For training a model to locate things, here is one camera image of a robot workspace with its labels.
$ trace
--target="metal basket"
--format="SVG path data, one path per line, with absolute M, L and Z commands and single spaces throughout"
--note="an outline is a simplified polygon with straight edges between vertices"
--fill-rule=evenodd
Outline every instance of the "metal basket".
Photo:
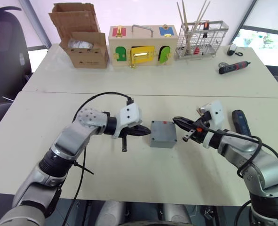
M 204 30 L 204 23 L 209 23 L 209 30 Z M 223 21 L 200 21 L 195 31 L 195 23 L 187 23 L 181 26 L 178 36 L 176 52 L 179 58 L 201 58 L 204 56 L 215 56 L 222 40 L 228 31 L 228 25 Z

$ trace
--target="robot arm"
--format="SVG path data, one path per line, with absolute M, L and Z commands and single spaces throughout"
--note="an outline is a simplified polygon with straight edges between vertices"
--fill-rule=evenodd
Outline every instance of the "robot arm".
M 141 110 L 136 103 L 122 108 L 111 117 L 109 113 L 83 107 L 74 122 L 67 126 L 51 145 L 43 159 L 36 164 L 13 199 L 13 209 L 0 220 L 0 226 L 44 225 L 61 194 L 61 187 L 70 167 L 88 145 L 92 135 L 108 134 L 122 137 L 126 151 L 126 135 L 144 136 L 150 130 L 140 123 Z
M 250 192 L 253 222 L 261 226 L 278 226 L 278 159 L 260 150 L 252 162 L 241 169 L 255 153 L 258 144 L 249 141 L 251 137 L 220 130 L 224 116 L 219 101 L 201 107 L 199 112 L 202 116 L 197 121 L 184 117 L 173 118 L 176 125 L 188 132 L 183 140 L 187 142 L 192 139 L 203 143 L 206 148 L 217 149 L 220 155 L 240 169 Z

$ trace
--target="cardboard box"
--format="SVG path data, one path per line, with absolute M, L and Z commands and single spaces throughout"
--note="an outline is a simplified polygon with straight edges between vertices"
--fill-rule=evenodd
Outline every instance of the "cardboard box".
M 92 43 L 93 49 L 69 48 L 70 38 Z M 59 44 L 69 55 L 76 68 L 106 68 L 108 53 L 105 43 L 105 34 L 99 32 L 71 32 L 70 37 L 65 37 Z
M 93 4 L 56 3 L 49 15 L 61 40 L 75 31 L 100 32 Z

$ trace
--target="gray junction box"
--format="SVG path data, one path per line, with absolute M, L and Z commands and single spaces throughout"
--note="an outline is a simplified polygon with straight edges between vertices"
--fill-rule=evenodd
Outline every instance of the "gray junction box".
M 176 129 L 172 121 L 151 122 L 150 147 L 173 148 L 176 142 Z

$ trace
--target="chopsticks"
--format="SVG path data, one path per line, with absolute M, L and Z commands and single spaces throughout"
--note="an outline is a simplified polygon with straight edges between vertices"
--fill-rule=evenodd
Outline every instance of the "chopsticks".
M 208 4 L 207 4 L 205 10 L 203 11 L 206 2 L 207 2 L 207 0 L 204 1 L 204 4 L 203 4 L 203 6 L 202 6 L 202 8 L 201 8 L 201 10 L 200 10 L 200 12 L 199 12 L 199 16 L 197 17 L 197 20 L 196 20 L 195 24 L 194 24 L 194 25 L 192 26 L 192 28 L 191 28 L 190 35 L 187 36 L 187 38 L 186 38 L 186 48 L 185 48 L 185 51 L 186 51 L 186 49 L 189 47 L 189 54 L 191 54 L 190 40 L 191 40 L 191 38 L 192 38 L 194 32 L 197 30 L 198 25 L 199 25 L 199 26 L 201 25 L 201 24 L 200 24 L 200 21 L 202 20 L 202 18 L 203 18 L 203 16 L 204 16 L 206 10 L 208 9 L 209 4 L 210 4 L 211 1 L 208 2 Z M 187 33 L 187 31 L 188 31 L 188 25 L 187 25 L 187 16 L 186 16 L 186 10 L 185 10 L 185 5 L 184 5 L 184 1 L 183 1 L 183 0 L 182 0 L 182 5 L 183 5 L 183 16 L 184 16 L 184 21 L 183 21 L 183 18 L 182 18 L 182 14 L 181 14 L 181 11 L 180 11 L 180 7 L 179 7 L 178 2 L 177 2 L 178 11 L 179 11 L 179 14 L 180 14 L 180 17 L 181 17 L 181 22 L 182 22 L 182 25 L 184 24 L 183 30 L 184 30 L 185 35 L 186 35 L 186 33 Z

